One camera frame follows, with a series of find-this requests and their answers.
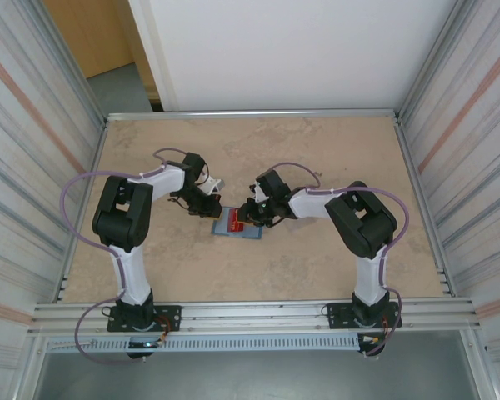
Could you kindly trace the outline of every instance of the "white wall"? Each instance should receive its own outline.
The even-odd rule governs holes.
[[[395,108],[455,0],[130,0],[168,111]]]

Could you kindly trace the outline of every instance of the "table surface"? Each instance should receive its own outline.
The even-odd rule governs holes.
[[[417,200],[390,117],[249,118],[111,122],[98,169],[140,173],[158,167],[154,150],[175,147],[199,153],[222,178],[221,203],[239,206],[248,185],[281,161],[303,163],[340,188],[362,180],[398,195],[411,224],[389,252],[387,283],[404,297],[442,296]],[[181,161],[178,153],[165,154]],[[312,183],[296,167],[279,167],[291,188]],[[82,234],[98,241],[91,221],[105,183],[97,177]],[[382,198],[403,223],[401,208]],[[213,236],[212,220],[192,217],[166,198],[152,205],[144,262],[154,298],[166,302],[349,298],[355,258],[329,220],[286,220],[265,228],[262,239]],[[113,297],[117,279],[107,253],[80,242],[63,301]]]

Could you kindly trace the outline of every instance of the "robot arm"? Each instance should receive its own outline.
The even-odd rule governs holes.
[[[366,186],[363,182],[350,185]],[[272,227],[284,218],[331,219],[347,248],[356,255],[357,284],[352,303],[357,320],[362,326],[371,326],[381,319],[389,303],[389,292],[380,284],[380,262],[398,225],[376,195],[355,190],[316,194],[305,187],[291,190],[274,170],[257,177],[250,188],[254,197],[237,211],[241,223]],[[383,261],[385,271],[387,260]]]
[[[219,218],[222,206],[217,192],[224,183],[209,176],[208,169],[204,174],[205,165],[198,154],[188,152],[181,163],[168,162],[162,172],[153,176],[139,180],[111,176],[106,181],[92,230],[120,258],[127,287],[117,302],[117,310],[122,320],[137,329],[150,326],[153,318],[153,293],[143,262],[152,202],[169,195],[174,202],[181,198],[190,215]],[[111,257],[121,288],[117,258],[113,254]]]

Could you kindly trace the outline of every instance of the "floor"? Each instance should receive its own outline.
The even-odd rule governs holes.
[[[200,153],[222,178],[221,204],[239,206],[248,185],[281,161],[308,165],[323,188],[356,180],[397,194],[409,207],[410,228],[389,253],[387,282],[405,297],[442,296],[433,256],[390,117],[247,118],[111,122],[99,169],[140,173],[158,166],[152,153],[175,147]],[[181,155],[167,153],[173,161]],[[281,167],[291,188],[309,184],[306,172]],[[105,183],[95,179],[82,234],[98,241],[91,221]],[[382,199],[398,220],[403,213]],[[260,240],[213,236],[213,221],[192,217],[166,198],[152,205],[144,243],[147,279],[157,301],[262,301],[350,298],[355,257],[329,220],[286,220]],[[116,278],[105,252],[80,242],[63,301],[113,297]]]
[[[106,113],[151,113],[152,108],[134,63],[88,80]]]
[[[459,332],[397,332],[379,359],[338,350],[164,352],[122,367],[49,354],[34,398],[479,399]]]

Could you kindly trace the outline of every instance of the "purple cable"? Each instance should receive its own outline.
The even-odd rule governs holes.
[[[68,191],[68,189],[74,183],[76,183],[77,181],[79,181],[81,179],[84,179],[84,178],[91,178],[91,177],[96,177],[96,176],[109,176],[109,175],[113,175],[115,177],[121,177],[121,178],[126,178],[126,179],[137,179],[138,180],[138,179],[150,178],[150,177],[153,177],[155,175],[158,175],[159,173],[162,173],[165,170],[165,167],[167,166],[167,162],[165,161],[165,159],[163,157],[161,157],[161,156],[158,156],[158,154],[160,152],[164,152],[164,151],[168,151],[168,150],[172,150],[172,151],[176,151],[176,152],[179,152],[179,153],[186,154],[183,150],[180,150],[178,148],[173,148],[173,147],[160,148],[159,150],[157,150],[154,153],[154,157],[162,161],[162,165],[158,169],[155,169],[153,171],[146,172],[146,173],[140,173],[139,175],[132,175],[130,173],[115,172],[115,171],[92,171],[92,172],[85,172],[85,173],[82,173],[80,175],[77,175],[76,177],[74,177],[70,181],[68,181],[65,184],[65,187],[63,188],[63,190],[61,191],[61,196],[59,198],[59,209],[61,211],[61,215],[62,215],[63,221],[65,222],[65,224],[67,225],[67,227],[71,230],[72,234],[74,234],[74,236],[76,236],[76,238],[78,238],[82,242],[85,242],[86,244],[94,246],[95,248],[100,248],[101,250],[103,250],[105,252],[111,253],[115,257],[115,260],[117,261],[118,273],[120,275],[121,292],[116,297],[112,297],[112,298],[109,298],[107,300],[103,300],[101,302],[97,302],[96,304],[88,307],[83,312],[82,316],[77,320],[76,327],[74,328],[74,343],[76,344],[77,350],[85,358],[87,358],[87,359],[89,359],[89,360],[91,360],[91,361],[93,361],[95,363],[105,364],[105,365],[123,365],[123,364],[136,363],[138,361],[141,361],[141,358],[135,358],[133,360],[126,360],[126,361],[117,361],[117,360],[115,360],[115,361],[105,361],[105,360],[101,360],[99,358],[96,358],[96,357],[93,357],[93,356],[89,355],[85,350],[82,349],[82,345],[79,342],[78,335],[79,335],[80,326],[82,325],[83,319],[92,310],[94,310],[97,307],[100,307],[102,304],[113,303],[113,302],[116,302],[117,300],[120,300],[121,298],[123,298],[124,293],[126,292],[126,275],[124,274],[123,262],[120,260],[120,257],[118,256],[118,253],[115,250],[113,250],[109,246],[105,246],[105,245],[102,245],[101,243],[96,243],[96,242],[93,242],[90,239],[87,239],[80,232],[78,232],[76,230],[76,228],[73,226],[73,224],[70,222],[70,220],[68,219],[68,216],[67,216],[67,212],[65,211],[65,199],[67,198],[67,191]]]
[[[304,171],[309,172],[311,174],[311,176],[315,178],[315,181],[317,181],[317,186],[309,185],[309,186],[306,186],[306,188],[307,189],[320,188],[320,179],[318,178],[317,174],[315,172],[313,172],[311,169],[309,169],[308,167],[306,167],[305,165],[302,165],[298,162],[293,162],[293,161],[279,162],[278,164],[272,165],[265,173],[268,173],[268,172],[272,171],[275,167],[280,167],[282,165],[293,165],[295,167],[299,167],[299,168],[303,169]]]
[[[379,271],[378,271],[378,279],[379,279],[380,286],[382,288],[388,290],[389,292],[393,292],[397,296],[397,300],[398,300],[398,315],[397,315],[396,321],[392,325],[391,332],[383,339],[383,341],[379,345],[377,345],[371,351],[365,353],[366,356],[370,356],[371,354],[374,354],[380,348],[382,348],[383,346],[385,346],[385,343],[388,342],[388,340],[394,334],[394,331],[396,331],[396,329],[398,327],[398,323],[400,322],[400,317],[402,316],[402,297],[400,296],[400,293],[398,292],[397,289],[389,287],[389,286],[387,286],[383,282],[383,270],[384,270],[384,266],[385,266],[385,257],[387,256],[387,253],[389,252],[389,250],[391,250],[391,248],[393,248],[393,246],[395,244],[397,244],[397,242],[403,237],[403,235],[406,233],[406,230],[408,229],[408,226],[409,226],[409,211],[408,211],[408,206],[406,206],[406,204],[402,200],[400,200],[399,197],[397,197],[396,195],[394,195],[394,194],[392,194],[392,193],[390,193],[390,192],[388,192],[386,190],[377,189],[375,187],[355,187],[355,186],[353,186],[353,187],[344,187],[342,189],[332,189],[332,190],[311,190],[311,189],[307,190],[307,194],[312,194],[312,195],[317,195],[317,196],[319,196],[319,195],[320,196],[322,196],[322,195],[328,195],[328,194],[339,194],[339,193],[345,193],[345,192],[372,192],[372,193],[382,194],[383,196],[387,196],[388,198],[391,198],[392,200],[394,200],[395,202],[397,202],[398,205],[402,208],[403,214],[404,214],[404,222],[403,222],[402,230],[392,240],[392,242],[390,242],[383,249],[383,251],[382,251],[382,257],[380,259],[380,268],[379,268]]]

